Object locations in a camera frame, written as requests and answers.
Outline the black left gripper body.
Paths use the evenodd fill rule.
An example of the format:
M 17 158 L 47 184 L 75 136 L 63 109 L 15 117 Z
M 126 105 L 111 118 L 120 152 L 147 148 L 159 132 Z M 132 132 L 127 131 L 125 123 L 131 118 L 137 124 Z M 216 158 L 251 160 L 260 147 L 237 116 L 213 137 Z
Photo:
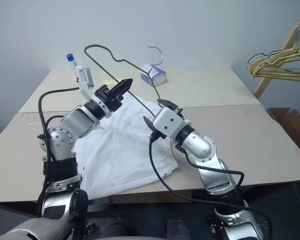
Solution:
M 111 96 L 109 90 L 108 86 L 104 84 L 94 92 L 94 95 L 99 98 L 111 112 L 115 112 L 122 106 L 122 103 L 117 99 L 117 96 Z

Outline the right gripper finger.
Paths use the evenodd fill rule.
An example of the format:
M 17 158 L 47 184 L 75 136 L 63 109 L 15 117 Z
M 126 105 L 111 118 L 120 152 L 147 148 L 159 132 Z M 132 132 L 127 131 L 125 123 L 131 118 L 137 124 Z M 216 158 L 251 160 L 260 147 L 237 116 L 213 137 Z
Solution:
M 144 120 L 145 124 L 147 125 L 147 127 L 148 127 L 151 131 L 155 131 L 155 130 L 156 130 L 156 128 L 155 128 L 154 125 L 153 125 L 153 122 L 152 122 L 150 119 L 148 119 L 146 116 L 143 116 L 143 120 Z
M 157 102 L 161 105 L 163 105 L 166 108 L 171 109 L 172 111 L 175 111 L 177 109 L 177 105 L 173 102 L 166 100 L 166 99 L 158 99 Z

